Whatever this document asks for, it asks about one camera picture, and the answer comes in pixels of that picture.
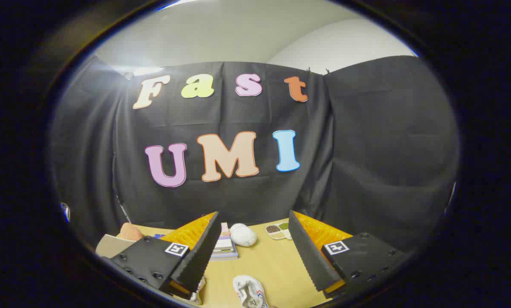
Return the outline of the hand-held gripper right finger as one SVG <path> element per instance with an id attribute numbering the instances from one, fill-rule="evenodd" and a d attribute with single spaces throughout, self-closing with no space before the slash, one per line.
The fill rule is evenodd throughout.
<path id="1" fill-rule="evenodd" d="M 328 299 L 375 288 L 409 259 L 367 232 L 347 234 L 293 210 L 289 232 L 313 285 Z"/>

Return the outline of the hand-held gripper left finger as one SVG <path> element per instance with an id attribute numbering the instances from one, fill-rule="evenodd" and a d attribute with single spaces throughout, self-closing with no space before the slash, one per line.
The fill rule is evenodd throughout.
<path id="1" fill-rule="evenodd" d="M 162 238 L 144 236 L 109 263 L 160 292 L 189 299 L 198 289 L 222 232 L 218 215 L 202 216 Z"/>

